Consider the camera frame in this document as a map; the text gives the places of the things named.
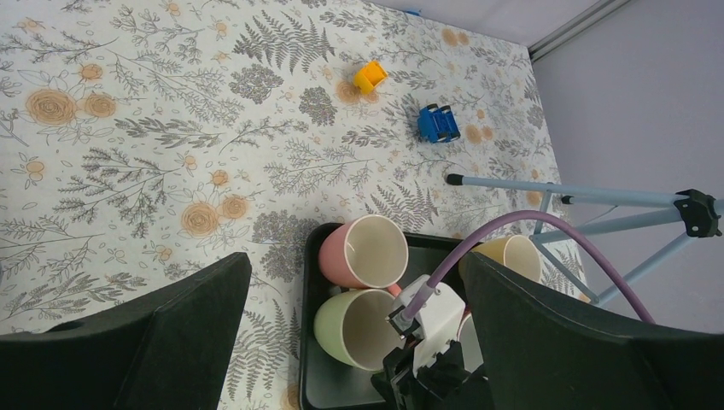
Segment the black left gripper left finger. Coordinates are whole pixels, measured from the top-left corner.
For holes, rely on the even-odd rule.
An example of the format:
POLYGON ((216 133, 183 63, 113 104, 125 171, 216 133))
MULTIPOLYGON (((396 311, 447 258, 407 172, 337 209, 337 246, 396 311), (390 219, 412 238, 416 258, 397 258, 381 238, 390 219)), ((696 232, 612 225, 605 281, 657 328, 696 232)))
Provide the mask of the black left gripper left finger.
POLYGON ((117 307, 2 336, 2 408, 215 409, 251 274, 236 252, 117 307))

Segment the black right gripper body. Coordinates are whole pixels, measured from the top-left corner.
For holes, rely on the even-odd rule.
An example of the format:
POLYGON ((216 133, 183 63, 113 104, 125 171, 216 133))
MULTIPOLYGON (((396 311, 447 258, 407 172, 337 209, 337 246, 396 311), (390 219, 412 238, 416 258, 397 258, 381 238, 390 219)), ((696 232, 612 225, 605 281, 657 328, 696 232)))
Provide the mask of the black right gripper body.
POLYGON ((432 366, 412 370, 414 346, 394 348, 382 361, 372 386, 391 409, 491 409, 493 397, 486 370, 464 369, 462 345, 453 341, 432 366))

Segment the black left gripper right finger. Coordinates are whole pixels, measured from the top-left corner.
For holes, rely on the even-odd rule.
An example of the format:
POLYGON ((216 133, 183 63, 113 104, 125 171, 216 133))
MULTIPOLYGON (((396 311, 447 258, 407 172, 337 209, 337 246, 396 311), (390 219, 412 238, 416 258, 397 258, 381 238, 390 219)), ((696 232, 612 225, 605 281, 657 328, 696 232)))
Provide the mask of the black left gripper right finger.
POLYGON ((458 271, 494 408, 722 408, 722 335, 594 307, 478 253, 458 271))

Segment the yellow ceramic mug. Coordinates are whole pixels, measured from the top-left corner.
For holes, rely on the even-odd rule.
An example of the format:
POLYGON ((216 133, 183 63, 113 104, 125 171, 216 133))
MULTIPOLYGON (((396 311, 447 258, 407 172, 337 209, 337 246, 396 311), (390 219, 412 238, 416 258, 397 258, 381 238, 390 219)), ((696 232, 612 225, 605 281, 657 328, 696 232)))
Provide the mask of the yellow ceramic mug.
POLYGON ((458 274, 463 281, 506 272, 515 272, 529 281, 540 282, 542 264, 539 253, 527 237, 513 235, 481 243, 458 263, 458 274))

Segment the green ceramic mug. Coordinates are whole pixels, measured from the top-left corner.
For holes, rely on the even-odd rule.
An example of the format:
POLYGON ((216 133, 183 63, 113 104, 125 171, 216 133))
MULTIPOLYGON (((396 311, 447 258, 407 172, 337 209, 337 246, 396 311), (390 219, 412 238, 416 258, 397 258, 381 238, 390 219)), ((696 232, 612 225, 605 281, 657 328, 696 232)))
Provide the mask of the green ceramic mug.
POLYGON ((394 297, 386 290, 349 290, 324 302, 313 334, 332 358, 368 372, 380 372, 384 358, 403 340, 387 321, 394 297))

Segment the salmon pink ceramic mug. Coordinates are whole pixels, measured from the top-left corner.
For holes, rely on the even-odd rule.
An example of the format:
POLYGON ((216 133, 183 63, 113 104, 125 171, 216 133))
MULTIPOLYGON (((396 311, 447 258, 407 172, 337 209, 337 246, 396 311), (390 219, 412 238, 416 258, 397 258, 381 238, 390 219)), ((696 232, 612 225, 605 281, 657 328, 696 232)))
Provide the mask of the salmon pink ceramic mug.
POLYGON ((380 289, 398 296, 409 262, 403 231, 389 218, 368 214, 335 229, 318 253, 321 273, 349 289, 380 289))

